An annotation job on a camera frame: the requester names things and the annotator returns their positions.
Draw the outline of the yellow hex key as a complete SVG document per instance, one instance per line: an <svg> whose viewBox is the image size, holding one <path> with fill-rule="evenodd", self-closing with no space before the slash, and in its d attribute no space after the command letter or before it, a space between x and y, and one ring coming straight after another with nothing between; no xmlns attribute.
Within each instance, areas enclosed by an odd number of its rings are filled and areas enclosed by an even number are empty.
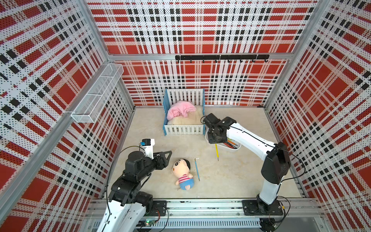
<svg viewBox="0 0 371 232"><path fill-rule="evenodd" d="M217 146L217 144L215 144L215 151L216 151L217 161L219 161L219 152L218 152L218 146Z"/></svg>

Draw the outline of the pink cloth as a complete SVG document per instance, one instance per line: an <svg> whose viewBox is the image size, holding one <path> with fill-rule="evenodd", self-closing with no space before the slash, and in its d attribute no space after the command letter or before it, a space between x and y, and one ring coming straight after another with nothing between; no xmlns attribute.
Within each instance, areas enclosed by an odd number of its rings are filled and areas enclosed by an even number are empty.
<svg viewBox="0 0 371 232"><path fill-rule="evenodd" d="M195 112L197 110L196 106L188 101L178 101L173 104L167 113L167 120L172 120L175 117L188 117L189 112Z"/></svg>

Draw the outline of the cartoon boy plush doll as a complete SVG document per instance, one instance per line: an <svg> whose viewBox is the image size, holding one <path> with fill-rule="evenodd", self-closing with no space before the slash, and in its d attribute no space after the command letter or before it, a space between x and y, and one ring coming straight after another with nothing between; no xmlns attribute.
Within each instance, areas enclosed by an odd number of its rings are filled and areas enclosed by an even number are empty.
<svg viewBox="0 0 371 232"><path fill-rule="evenodd" d="M175 185L182 190L190 190L194 187L195 182L190 169L190 162L187 159L178 159L172 167L173 174L177 178Z"/></svg>

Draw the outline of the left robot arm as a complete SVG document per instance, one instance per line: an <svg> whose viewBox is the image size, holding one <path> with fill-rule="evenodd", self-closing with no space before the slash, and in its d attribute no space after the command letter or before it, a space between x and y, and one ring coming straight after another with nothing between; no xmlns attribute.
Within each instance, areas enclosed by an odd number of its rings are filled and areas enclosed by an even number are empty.
<svg viewBox="0 0 371 232"><path fill-rule="evenodd" d="M149 179L154 170L169 165L171 151L154 153L146 157L142 151L128 155L123 175L111 186L106 197L106 211L98 232L132 232L140 219L153 208L153 195L141 191L143 179Z"/></svg>

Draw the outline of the black hook rail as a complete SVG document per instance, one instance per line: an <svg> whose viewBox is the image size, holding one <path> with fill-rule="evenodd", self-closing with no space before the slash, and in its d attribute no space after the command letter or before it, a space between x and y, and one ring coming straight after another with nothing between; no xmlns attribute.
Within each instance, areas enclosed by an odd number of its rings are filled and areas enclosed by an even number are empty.
<svg viewBox="0 0 371 232"><path fill-rule="evenodd" d="M177 55L176 61L267 61L270 55Z"/></svg>

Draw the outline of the white and blue toy crib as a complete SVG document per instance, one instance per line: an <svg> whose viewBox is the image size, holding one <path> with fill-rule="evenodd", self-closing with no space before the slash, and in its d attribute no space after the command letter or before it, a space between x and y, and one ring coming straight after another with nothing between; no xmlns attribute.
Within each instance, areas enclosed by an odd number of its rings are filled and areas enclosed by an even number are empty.
<svg viewBox="0 0 371 232"><path fill-rule="evenodd" d="M204 135L205 97L203 89L170 89L165 91L163 107L165 135Z"/></svg>

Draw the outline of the cream fluffy mattress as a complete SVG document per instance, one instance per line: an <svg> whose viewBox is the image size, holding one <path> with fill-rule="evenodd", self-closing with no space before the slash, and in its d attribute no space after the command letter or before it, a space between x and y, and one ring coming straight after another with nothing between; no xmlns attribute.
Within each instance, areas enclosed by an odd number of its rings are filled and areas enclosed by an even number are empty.
<svg viewBox="0 0 371 232"><path fill-rule="evenodd" d="M188 112L187 117L178 116L168 121L168 125L201 125L201 118L204 116L203 107L196 105L196 111Z"/></svg>

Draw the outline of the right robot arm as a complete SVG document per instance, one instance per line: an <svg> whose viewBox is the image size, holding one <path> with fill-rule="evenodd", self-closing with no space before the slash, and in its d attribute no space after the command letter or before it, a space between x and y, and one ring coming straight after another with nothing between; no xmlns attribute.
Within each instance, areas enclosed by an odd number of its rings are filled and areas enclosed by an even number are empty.
<svg viewBox="0 0 371 232"><path fill-rule="evenodd" d="M287 146L282 142L274 143L259 137L230 117L218 119L210 113L201 118L201 123L208 128L210 144L226 143L230 138L252 151L263 161L261 175L264 182L257 196L257 202L264 206L272 205L278 197L284 177L291 168Z"/></svg>

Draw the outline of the light blue hex key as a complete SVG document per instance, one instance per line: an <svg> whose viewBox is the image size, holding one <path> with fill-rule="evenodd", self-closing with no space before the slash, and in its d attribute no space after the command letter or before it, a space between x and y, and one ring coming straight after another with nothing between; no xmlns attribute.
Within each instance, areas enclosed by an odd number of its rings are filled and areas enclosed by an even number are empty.
<svg viewBox="0 0 371 232"><path fill-rule="evenodd" d="M194 159L194 162L195 162L195 168L196 168L196 172L197 172L197 178L198 178L198 181L200 182L201 179L200 179L200 173L199 173L198 163L197 163L197 160L198 160L198 159L199 159L199 158L195 158L195 159Z"/></svg>

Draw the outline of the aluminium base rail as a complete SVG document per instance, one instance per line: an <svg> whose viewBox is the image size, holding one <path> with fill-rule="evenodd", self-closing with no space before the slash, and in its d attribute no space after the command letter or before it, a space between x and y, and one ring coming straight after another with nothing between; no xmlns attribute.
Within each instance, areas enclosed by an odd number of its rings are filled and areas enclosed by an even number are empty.
<svg viewBox="0 0 371 232"><path fill-rule="evenodd" d="M106 200L94 200L83 221L83 232L97 229L106 211ZM145 226L146 220L155 220ZM258 209L254 199L155 199L150 212L133 232L241 231L327 232L328 224L312 198L279 197L269 211Z"/></svg>

